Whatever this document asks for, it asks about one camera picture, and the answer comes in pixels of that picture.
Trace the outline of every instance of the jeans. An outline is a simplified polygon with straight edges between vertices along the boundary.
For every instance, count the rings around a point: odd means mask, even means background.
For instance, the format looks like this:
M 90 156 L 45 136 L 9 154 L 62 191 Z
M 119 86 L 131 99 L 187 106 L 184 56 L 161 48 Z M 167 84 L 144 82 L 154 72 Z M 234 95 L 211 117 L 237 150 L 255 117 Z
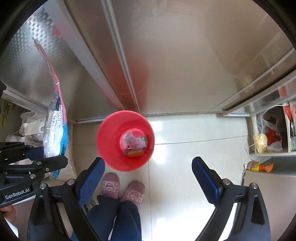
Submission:
M 141 220 L 137 206 L 130 202 L 99 195 L 99 205 L 94 206 L 86 215 L 89 223 L 102 241 L 107 241 L 114 229 L 111 241 L 141 241 Z M 72 234 L 72 241 L 78 241 Z

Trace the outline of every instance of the person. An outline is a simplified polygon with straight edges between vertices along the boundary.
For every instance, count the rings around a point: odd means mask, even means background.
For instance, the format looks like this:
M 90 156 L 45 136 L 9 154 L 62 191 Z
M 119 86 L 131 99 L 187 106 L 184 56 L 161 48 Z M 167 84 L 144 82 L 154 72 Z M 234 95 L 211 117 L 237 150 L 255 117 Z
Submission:
M 107 173 L 102 179 L 102 194 L 97 196 L 99 205 L 95 205 L 86 217 L 102 241 L 108 240 L 112 228 L 111 241 L 141 241 L 141 219 L 137 206 L 144 198 L 145 186 L 140 181 L 131 182 L 120 199 L 119 191 L 118 175 Z M 71 240 L 78 241 L 75 233 Z

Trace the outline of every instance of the floor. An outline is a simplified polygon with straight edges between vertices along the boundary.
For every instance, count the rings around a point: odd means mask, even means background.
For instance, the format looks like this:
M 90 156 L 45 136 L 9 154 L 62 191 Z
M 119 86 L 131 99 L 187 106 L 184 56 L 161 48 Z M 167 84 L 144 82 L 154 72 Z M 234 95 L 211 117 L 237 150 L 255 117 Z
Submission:
M 243 164 L 248 162 L 245 118 L 217 117 L 216 114 L 158 115 L 147 118 L 156 138 L 150 161 L 133 172 L 105 172 L 120 177 L 121 193 L 134 179 L 146 186 L 139 207 L 143 241 L 195 240 L 210 218 L 209 204 L 198 185 L 191 162 L 201 156 L 221 178 L 240 184 Z M 77 173 L 88 168 L 98 156 L 96 132 L 99 123 L 74 126 L 74 161 Z M 100 193 L 100 185 L 94 197 Z M 220 240 L 227 238 L 231 217 Z

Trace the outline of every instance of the white cable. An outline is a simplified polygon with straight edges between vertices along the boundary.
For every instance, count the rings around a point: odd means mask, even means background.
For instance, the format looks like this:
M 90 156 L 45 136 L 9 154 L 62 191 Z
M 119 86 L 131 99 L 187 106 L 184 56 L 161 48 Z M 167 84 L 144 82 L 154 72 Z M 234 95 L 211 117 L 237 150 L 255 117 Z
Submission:
M 261 133 L 260 133 L 260 135 L 259 135 L 259 138 L 258 138 L 257 141 L 254 142 L 254 144 L 248 146 L 248 148 L 246 148 L 246 146 L 245 146 L 245 148 L 244 148 L 245 151 L 248 153 L 249 158 L 250 158 L 252 161 L 257 161 L 257 160 L 260 158 L 260 156 L 259 156 L 256 160 L 253 160 L 253 159 L 251 158 L 251 156 L 250 156 L 249 148 L 252 147 L 252 146 L 254 146 L 254 145 L 259 141 L 260 136 L 263 134 L 263 116 L 264 116 L 264 114 L 265 114 L 266 112 L 268 112 L 270 109 L 272 109 L 272 108 L 274 108 L 274 107 L 276 107 L 276 106 L 289 106 L 289 104 L 276 104 L 276 105 L 270 107 L 269 109 L 265 110 L 265 111 L 263 112 L 263 114 L 260 116 L 260 120 L 261 120 L 261 129 L 262 129 L 262 130 L 261 130 Z

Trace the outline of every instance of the screw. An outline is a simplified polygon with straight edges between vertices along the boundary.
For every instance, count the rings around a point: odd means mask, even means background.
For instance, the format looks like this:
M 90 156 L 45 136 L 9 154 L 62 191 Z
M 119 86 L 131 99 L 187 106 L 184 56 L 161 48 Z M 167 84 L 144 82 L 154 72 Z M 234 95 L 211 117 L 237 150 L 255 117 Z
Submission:
M 40 188 L 43 190 L 46 188 L 46 183 L 41 183 Z
M 253 189 L 257 189 L 257 188 L 258 188 L 258 185 L 257 185 L 257 183 L 251 183 L 251 187 L 252 187 Z
M 75 183 L 75 180 L 74 180 L 74 179 L 69 179 L 69 180 L 67 181 L 67 184 L 68 184 L 69 186 L 72 186 L 74 183 Z
M 230 185 L 230 183 L 231 183 L 231 181 L 227 178 L 224 178 L 222 181 L 225 185 Z

